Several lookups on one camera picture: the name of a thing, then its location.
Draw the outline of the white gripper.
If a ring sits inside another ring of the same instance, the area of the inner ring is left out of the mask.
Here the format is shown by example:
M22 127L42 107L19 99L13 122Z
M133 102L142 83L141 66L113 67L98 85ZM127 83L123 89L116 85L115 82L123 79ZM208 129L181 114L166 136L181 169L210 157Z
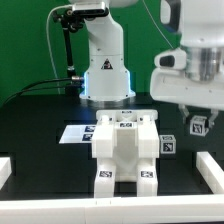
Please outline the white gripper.
M150 95L157 101L179 104L184 125L190 117L187 106L211 109L208 118L211 129L219 110L224 110L224 74L209 82L196 82L186 78L183 71L156 68L151 75Z

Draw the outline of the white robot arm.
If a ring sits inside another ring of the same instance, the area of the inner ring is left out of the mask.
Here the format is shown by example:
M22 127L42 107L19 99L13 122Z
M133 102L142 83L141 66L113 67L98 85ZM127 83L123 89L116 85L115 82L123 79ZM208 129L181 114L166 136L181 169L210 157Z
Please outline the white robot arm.
M137 1L69 0L71 15L85 22L89 37L82 101L106 107L135 96L124 65L123 29L110 10ZM161 0L160 19L182 37L178 48L155 57L150 95L177 104L183 117L189 106L208 108L212 125L224 111L224 0Z

